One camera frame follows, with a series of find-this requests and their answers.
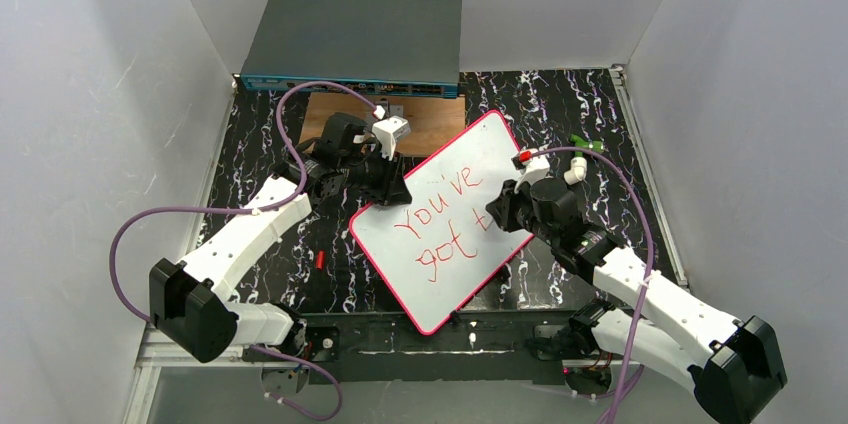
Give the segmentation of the white plastic elbow fitting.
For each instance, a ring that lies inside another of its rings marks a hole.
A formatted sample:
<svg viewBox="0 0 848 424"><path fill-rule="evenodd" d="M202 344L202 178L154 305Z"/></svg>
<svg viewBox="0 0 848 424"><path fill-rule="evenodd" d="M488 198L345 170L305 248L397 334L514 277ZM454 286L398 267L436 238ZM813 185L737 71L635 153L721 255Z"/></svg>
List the white plastic elbow fitting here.
<svg viewBox="0 0 848 424"><path fill-rule="evenodd" d="M564 173L565 182L571 186L583 182L588 173L588 162L583 156L575 156L570 160L570 167Z"/></svg>

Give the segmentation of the red marker cap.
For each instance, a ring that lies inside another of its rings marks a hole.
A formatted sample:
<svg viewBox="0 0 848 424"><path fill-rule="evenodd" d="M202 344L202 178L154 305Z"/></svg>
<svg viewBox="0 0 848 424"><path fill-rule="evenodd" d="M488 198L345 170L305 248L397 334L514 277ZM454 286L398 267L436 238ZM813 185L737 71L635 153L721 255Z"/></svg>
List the red marker cap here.
<svg viewBox="0 0 848 424"><path fill-rule="evenodd" d="M315 259L315 267L318 270L322 270L324 268L324 260L325 260L325 252L323 250L321 250L316 254L316 259Z"/></svg>

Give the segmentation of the pink framed whiteboard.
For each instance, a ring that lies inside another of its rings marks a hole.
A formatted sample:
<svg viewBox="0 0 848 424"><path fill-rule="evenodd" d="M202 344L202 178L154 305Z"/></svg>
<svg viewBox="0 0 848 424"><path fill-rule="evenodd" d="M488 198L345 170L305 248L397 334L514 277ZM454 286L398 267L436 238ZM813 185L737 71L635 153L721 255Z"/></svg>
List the pink framed whiteboard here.
<svg viewBox="0 0 848 424"><path fill-rule="evenodd" d="M422 335L441 328L532 238L506 233L485 207L519 145L493 110L405 173L409 204L367 205L349 221L356 243Z"/></svg>

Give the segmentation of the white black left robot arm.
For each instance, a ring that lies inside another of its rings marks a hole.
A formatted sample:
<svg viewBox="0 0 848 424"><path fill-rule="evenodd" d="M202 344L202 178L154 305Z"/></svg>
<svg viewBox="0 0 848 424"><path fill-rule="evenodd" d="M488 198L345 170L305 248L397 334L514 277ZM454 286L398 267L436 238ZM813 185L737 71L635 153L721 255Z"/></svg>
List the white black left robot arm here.
<svg viewBox="0 0 848 424"><path fill-rule="evenodd" d="M178 262L161 259L149 273L151 324L193 358L208 363L231 346L270 345L300 352L306 321L282 303L232 301L260 257L315 207L346 190L370 204L408 204L398 142L402 117L367 125L335 113L322 134L293 146L247 208Z"/></svg>

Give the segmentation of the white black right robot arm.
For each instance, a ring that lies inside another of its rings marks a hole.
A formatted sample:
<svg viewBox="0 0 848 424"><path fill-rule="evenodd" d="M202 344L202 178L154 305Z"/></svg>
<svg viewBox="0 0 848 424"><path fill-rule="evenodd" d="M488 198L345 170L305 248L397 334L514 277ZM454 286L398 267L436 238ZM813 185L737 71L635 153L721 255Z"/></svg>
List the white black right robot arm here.
<svg viewBox="0 0 848 424"><path fill-rule="evenodd" d="M587 220L566 183L504 182L486 206L503 231L527 231L569 273L632 307L595 299L569 320L563 346L629 353L690 392L718 423L751 423L787 383L774 328L700 301L646 264L626 243Z"/></svg>

